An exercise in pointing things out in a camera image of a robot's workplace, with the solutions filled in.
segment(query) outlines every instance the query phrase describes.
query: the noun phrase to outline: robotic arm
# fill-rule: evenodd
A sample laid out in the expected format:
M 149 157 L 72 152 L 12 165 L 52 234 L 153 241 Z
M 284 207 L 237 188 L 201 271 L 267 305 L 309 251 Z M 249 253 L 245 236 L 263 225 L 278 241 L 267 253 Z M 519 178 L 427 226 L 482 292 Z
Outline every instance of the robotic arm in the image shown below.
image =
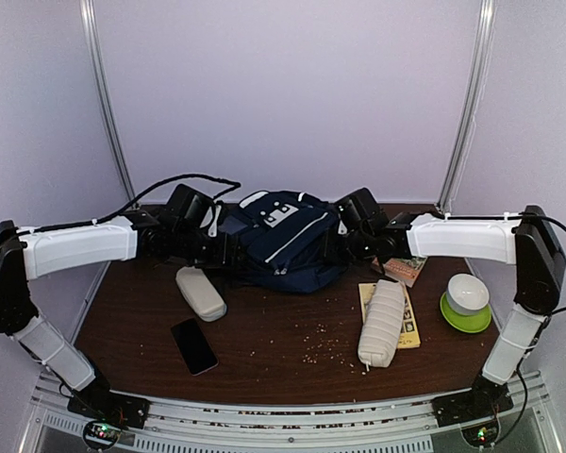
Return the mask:
M 538 207 L 499 218 L 454 220 L 402 213 L 389 220 L 366 189 L 335 204 L 341 224 L 325 259 L 446 256 L 497 260 L 517 266 L 516 305 L 472 389 L 435 398 L 440 426 L 491 414 L 493 404 L 511 407 L 507 382 L 536 343 L 557 306 L 566 265 L 558 238 L 538 217 Z M 11 336 L 49 367 L 74 393 L 69 410 L 110 423 L 142 428 L 148 401 L 113 393 L 105 377 L 67 342 L 29 297 L 27 281 L 51 272 L 139 256 L 175 256 L 189 265 L 234 267 L 239 246 L 217 231 L 224 207 L 179 185 L 168 204 L 153 216 L 126 212 L 109 222 L 38 232 L 0 224 L 0 332 Z

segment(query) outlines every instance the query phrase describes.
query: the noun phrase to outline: dark brown tabletop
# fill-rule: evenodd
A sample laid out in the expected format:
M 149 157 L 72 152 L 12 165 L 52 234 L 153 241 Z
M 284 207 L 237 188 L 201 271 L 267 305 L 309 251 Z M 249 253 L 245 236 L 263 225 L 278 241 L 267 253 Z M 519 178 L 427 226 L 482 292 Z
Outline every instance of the dark brown tabletop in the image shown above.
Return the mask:
M 395 205 L 386 211 L 422 208 Z M 377 274 L 369 265 L 355 266 L 310 295 L 226 285 L 227 315 L 213 323 L 200 321 L 220 363 L 194 377 L 170 332 L 194 316 L 175 284 L 178 268 L 150 259 L 110 265 L 76 346 L 97 363 L 113 389 L 293 405 L 430 394 L 469 386 L 498 335 L 493 324 L 471 335 L 444 321 L 439 304 L 446 283 L 469 271 L 461 259 L 430 258 L 408 290 L 421 346 L 398 350 L 389 368 L 366 373 L 357 357 L 358 284 L 377 281 Z

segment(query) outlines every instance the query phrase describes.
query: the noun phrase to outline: book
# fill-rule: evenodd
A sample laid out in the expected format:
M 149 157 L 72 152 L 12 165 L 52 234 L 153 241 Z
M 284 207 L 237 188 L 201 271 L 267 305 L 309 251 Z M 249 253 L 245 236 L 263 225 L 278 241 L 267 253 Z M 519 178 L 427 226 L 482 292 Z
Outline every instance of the book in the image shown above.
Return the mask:
M 362 314 L 362 322 L 365 322 L 367 315 L 367 306 L 375 292 L 376 283 L 359 283 L 358 293 L 360 294 L 360 313 Z M 403 284 L 403 291 L 405 293 L 405 314 L 403 315 L 403 325 L 400 330 L 400 337 L 398 339 L 397 349 L 411 349 L 419 347 L 422 343 L 419 338 L 419 331 L 417 330 L 417 321 L 415 320 L 415 313 L 411 305 L 411 299 L 408 296 L 407 287 Z
M 384 271 L 386 276 L 405 283 L 409 288 L 412 288 L 415 280 L 417 280 L 422 269 L 424 269 L 426 260 L 427 258 L 412 258 L 410 260 L 392 258 L 384 264 Z M 373 260 L 371 267 L 381 274 L 377 258 Z

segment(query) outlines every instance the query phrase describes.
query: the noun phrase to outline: wall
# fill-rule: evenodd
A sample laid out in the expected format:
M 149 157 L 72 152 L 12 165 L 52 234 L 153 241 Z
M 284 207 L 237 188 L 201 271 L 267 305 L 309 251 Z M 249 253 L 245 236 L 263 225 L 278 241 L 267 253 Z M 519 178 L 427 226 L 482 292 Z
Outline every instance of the wall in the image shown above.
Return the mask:
M 99 114 L 77 0 L 0 2 L 0 220 L 86 219 L 124 202 Z M 95 266 L 32 282 L 71 336 Z M 0 452 L 15 451 L 39 368 L 0 335 Z
M 135 189 L 176 173 L 435 201 L 480 2 L 96 2 Z M 211 193 L 209 185 L 196 187 Z M 164 201 L 170 189 L 149 201 Z
M 454 213 L 539 204 L 566 224 L 566 1 L 500 2 L 486 90 Z M 566 235 L 558 234 L 566 249 Z M 505 319 L 515 273 L 477 262 Z M 566 276 L 561 305 L 566 305 Z M 541 369 L 566 434 L 566 313 L 526 362 Z

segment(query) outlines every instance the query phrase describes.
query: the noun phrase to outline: black smartphone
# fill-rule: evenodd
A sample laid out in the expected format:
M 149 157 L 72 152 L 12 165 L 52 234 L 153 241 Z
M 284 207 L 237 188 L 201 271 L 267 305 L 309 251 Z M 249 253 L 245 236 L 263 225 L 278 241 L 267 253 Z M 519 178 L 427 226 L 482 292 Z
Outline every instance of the black smartphone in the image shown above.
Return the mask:
M 193 376 L 200 375 L 218 364 L 204 332 L 194 318 L 172 327 L 176 345 Z

